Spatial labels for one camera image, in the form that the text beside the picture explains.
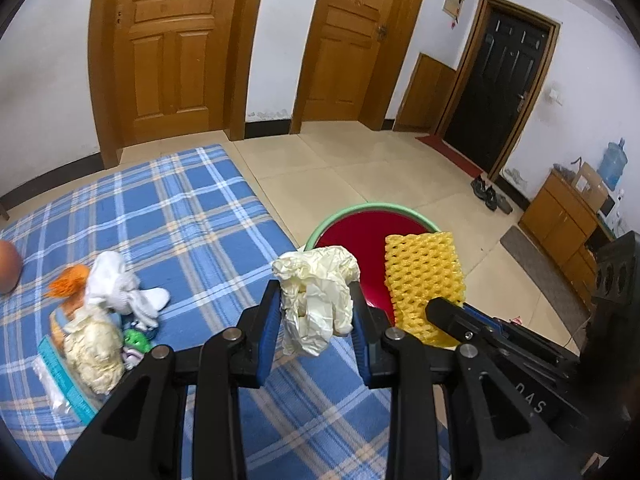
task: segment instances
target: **wooden cabinet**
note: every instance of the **wooden cabinet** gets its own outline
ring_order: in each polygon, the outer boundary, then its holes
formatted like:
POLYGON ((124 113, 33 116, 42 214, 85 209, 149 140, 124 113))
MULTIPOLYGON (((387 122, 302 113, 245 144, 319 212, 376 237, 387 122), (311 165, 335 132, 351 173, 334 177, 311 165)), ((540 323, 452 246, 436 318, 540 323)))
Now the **wooden cabinet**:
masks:
POLYGON ((595 260, 584 243, 598 220, 580 194, 552 171, 520 219, 521 227, 561 269, 578 296, 591 307, 595 260))

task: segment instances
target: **orange ball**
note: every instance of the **orange ball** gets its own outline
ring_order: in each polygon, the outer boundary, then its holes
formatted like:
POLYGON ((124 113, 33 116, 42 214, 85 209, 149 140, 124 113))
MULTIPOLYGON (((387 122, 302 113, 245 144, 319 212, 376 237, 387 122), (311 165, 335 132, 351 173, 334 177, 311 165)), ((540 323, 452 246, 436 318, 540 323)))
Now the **orange ball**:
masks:
POLYGON ((0 294, 14 290, 22 272, 22 258, 12 243, 0 240, 0 294))

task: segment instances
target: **yellow mesh packaging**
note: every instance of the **yellow mesh packaging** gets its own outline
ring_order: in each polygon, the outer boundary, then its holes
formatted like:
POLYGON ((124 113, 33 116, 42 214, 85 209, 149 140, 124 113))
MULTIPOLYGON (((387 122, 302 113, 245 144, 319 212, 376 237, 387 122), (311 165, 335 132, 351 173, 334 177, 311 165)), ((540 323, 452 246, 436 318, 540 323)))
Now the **yellow mesh packaging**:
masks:
POLYGON ((450 347, 458 342, 426 319, 424 307, 443 297, 457 305, 465 301, 465 283, 452 233, 389 235, 385 238, 386 288, 396 326, 424 344, 450 347))

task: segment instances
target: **bed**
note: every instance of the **bed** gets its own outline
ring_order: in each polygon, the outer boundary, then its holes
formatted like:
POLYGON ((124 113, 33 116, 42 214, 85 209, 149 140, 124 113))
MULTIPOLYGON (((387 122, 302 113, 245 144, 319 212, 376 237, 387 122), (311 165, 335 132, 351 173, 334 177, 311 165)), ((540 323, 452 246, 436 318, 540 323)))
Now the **bed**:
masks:
MULTIPOLYGON (((18 287, 0 296, 0 415, 28 460, 52 477, 83 426, 49 409, 31 369, 59 300, 47 284, 67 266, 120 251, 143 288, 171 301, 155 343, 204 343, 257 304, 271 262, 291 241, 220 145, 197 148, 106 176, 0 232, 24 258, 18 287)), ((194 393, 185 417, 182 478, 191 477, 194 393)), ((383 478, 390 392, 368 390, 350 338, 334 338, 316 359, 278 348, 266 385, 241 391, 244 453, 252 480, 383 478)), ((441 428, 443 436, 446 430, 441 428)), ((441 476, 449 474, 446 443, 441 476)))

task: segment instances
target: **water bottle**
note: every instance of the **water bottle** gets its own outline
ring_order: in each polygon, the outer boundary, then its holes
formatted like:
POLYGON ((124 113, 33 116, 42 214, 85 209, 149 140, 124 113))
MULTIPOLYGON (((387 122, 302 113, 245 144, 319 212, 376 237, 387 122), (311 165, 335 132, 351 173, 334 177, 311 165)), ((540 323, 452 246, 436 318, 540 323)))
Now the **water bottle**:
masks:
POLYGON ((598 174, 612 191, 616 189, 616 184, 618 184, 627 163, 625 152, 622 149, 624 145, 625 139, 620 139, 618 144, 610 142, 598 168, 598 174))

